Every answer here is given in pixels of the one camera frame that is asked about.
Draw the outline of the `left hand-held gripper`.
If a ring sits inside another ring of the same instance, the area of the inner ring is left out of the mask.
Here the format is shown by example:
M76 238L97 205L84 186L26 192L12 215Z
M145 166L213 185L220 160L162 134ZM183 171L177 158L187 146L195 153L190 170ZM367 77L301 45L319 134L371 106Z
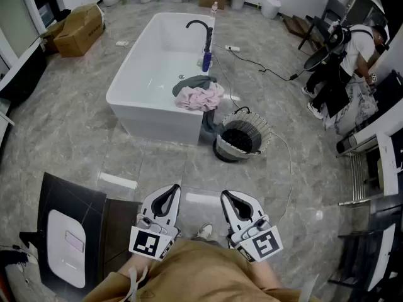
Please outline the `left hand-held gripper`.
M144 199L137 224L131 227L128 246L131 253L154 260L165 258L181 235L181 230L175 227L180 199L179 184L159 188Z

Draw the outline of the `white woven laundry basket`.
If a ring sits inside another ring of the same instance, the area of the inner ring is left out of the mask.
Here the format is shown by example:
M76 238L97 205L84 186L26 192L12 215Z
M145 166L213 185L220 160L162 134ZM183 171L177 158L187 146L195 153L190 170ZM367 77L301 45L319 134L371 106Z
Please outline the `white woven laundry basket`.
M217 127L213 151L224 162L238 162L262 154L270 142L267 121L247 106L227 115Z

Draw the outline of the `pink cloth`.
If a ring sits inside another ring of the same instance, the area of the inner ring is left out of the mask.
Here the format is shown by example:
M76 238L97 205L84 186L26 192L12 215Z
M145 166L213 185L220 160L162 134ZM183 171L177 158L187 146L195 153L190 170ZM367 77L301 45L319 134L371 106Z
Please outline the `pink cloth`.
M207 112L216 109L223 96L224 88L211 82L208 89L188 86L182 88L175 97L174 103L179 108Z

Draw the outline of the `grey cloth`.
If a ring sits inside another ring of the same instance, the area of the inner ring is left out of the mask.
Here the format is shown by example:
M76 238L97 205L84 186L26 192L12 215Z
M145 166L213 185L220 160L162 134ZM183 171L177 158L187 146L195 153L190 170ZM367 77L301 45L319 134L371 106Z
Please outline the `grey cloth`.
M208 89L211 82L217 83L217 79L209 75L196 75L193 77L189 77L181 82L178 82L173 87L172 94L174 97L176 97L180 92L180 90L186 86L191 88L201 87L203 89ZM202 127L208 133L217 134L219 126L214 123L214 116L215 116L215 109L203 112Z

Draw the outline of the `person's left forearm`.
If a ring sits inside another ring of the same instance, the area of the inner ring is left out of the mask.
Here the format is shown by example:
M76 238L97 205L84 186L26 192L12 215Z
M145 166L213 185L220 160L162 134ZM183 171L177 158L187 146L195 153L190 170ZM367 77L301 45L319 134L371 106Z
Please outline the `person's left forearm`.
M153 261L153 259L148 257L144 257L139 254L132 254L131 258L129 258L129 260L127 260L126 263L119 268L117 273L129 278L130 270L135 269L136 280L138 281L142 277L144 270L148 269L152 265Z

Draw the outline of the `person's right forearm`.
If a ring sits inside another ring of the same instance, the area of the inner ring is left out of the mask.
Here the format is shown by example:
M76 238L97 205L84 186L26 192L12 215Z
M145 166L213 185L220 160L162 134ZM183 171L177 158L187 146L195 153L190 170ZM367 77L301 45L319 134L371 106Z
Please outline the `person's right forearm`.
M282 289L284 285L274 272L267 260L257 262L253 265L256 284L261 289Z

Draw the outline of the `person's grey trouser leg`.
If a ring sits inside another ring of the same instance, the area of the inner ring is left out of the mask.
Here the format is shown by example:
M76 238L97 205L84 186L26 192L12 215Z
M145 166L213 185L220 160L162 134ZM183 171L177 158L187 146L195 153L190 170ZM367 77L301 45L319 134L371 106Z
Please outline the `person's grey trouser leg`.
M222 248L221 244L218 241L216 241L216 240L207 240L207 239L201 238L201 237L192 238L191 242L197 243L197 244L202 243L202 244L212 245L214 247Z

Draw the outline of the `wooden board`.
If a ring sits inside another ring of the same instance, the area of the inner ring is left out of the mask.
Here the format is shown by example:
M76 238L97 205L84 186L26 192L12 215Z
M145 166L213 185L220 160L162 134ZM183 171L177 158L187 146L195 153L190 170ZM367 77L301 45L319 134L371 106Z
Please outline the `wooden board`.
M135 225L141 204L135 201L107 199L100 241L100 278L121 268L131 257L128 251L131 227Z

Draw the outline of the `black oval basin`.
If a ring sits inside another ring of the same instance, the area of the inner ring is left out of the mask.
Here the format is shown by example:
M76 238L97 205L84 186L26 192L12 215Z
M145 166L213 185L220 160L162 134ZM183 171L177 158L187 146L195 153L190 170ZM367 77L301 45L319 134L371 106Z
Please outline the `black oval basin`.
M306 60L304 70L307 72L315 72L330 61L331 55L332 50L328 49L326 46L321 47Z

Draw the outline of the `black curved faucet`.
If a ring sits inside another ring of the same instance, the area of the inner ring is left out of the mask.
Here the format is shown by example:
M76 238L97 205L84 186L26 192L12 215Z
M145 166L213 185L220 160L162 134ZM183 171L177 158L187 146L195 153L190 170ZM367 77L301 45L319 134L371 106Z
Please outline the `black curved faucet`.
M201 20L192 20L192 21L190 21L186 25L186 28L189 28L192 24L195 24L195 23L203 25L205 27L206 31L207 31L204 52L209 52L210 51L210 46L211 46L211 41L212 41L213 28L209 27L205 22L203 22Z

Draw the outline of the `black cabinet white top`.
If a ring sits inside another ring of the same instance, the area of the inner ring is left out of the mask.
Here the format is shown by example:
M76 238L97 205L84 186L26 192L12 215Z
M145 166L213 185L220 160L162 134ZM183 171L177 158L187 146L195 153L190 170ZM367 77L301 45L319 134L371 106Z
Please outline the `black cabinet white top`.
M47 61L37 38L0 81L0 98L20 104L35 90Z

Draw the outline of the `black cabinet panel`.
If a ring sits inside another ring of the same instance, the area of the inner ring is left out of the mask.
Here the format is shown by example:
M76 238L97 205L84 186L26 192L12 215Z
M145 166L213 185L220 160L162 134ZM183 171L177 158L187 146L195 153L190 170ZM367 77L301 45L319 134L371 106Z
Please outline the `black cabinet panel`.
M403 77L401 74L396 70L392 70L377 86L373 96L378 108L374 114L376 120L403 98Z

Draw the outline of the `dark grey chair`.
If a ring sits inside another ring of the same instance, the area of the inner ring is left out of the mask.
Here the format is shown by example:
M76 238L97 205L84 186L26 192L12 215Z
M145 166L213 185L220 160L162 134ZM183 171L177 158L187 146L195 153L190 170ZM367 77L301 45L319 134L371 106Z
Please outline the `dark grey chair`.
M298 46L298 49L300 50L304 43L311 38L314 28L317 28L317 31L324 39L328 38L329 33L327 30L330 29L330 22L337 20L341 21L345 13L346 8L338 0L327 0L322 15L320 17L315 16L310 22L309 29Z

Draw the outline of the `chrome towel rail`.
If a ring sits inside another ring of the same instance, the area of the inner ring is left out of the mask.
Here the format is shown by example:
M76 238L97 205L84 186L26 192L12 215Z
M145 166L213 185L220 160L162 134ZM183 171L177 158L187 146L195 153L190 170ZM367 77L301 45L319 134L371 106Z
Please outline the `chrome towel rail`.
M351 166L351 198L339 202L339 206L359 206L368 204L382 196L377 163L368 160L366 153L349 155Z

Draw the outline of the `black frame white table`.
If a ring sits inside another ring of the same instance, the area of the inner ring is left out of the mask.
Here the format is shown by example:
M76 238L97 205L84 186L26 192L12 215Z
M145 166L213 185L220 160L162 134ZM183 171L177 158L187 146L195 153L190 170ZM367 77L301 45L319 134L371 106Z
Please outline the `black frame white table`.
M394 223L384 229L338 235L343 243L341 258L328 283L372 291L385 276L394 235Z

